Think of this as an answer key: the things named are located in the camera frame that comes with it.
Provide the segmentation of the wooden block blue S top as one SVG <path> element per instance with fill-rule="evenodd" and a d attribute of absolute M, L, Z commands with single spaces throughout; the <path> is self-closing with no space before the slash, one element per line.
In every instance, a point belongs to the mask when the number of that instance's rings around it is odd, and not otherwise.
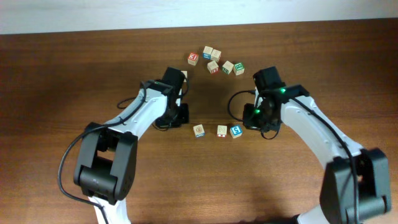
<path fill-rule="evenodd" d="M 229 132 L 230 132 L 231 137 L 234 139 L 242 136 L 242 134 L 243 134 L 243 130 L 240 127 L 240 125 L 238 125 L 238 124 L 232 125 L 229 129 Z"/>

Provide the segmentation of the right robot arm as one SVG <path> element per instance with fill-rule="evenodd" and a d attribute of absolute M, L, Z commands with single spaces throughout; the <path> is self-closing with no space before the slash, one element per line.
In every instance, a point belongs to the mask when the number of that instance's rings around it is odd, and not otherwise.
<path fill-rule="evenodd" d="M 246 104 L 243 125 L 278 133 L 292 129 L 325 170 L 320 203 L 281 223 L 362 223 L 391 211 L 389 164 L 379 149 L 365 149 L 339 130 L 302 85 L 287 86 L 275 67 L 253 76 L 255 100 Z"/>

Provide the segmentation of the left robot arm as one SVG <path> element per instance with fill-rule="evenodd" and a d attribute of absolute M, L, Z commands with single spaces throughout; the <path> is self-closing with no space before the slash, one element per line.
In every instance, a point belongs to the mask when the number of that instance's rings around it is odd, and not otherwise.
<path fill-rule="evenodd" d="M 167 68 L 160 80 L 145 82 L 134 101 L 104 124 L 90 123 L 83 133 L 73 181 L 94 206 L 99 223 L 129 223 L 126 209 L 136 172 L 139 139 L 152 125 L 161 131 L 189 121 L 181 100 L 187 78 Z"/>

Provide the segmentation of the wooden block blue D side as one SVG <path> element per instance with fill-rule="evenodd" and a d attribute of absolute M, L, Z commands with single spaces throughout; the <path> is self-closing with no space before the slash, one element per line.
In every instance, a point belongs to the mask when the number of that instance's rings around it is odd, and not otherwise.
<path fill-rule="evenodd" d="M 194 126 L 193 132 L 194 132 L 196 138 L 200 138 L 205 135 L 205 130 L 204 130 L 202 124 Z"/>

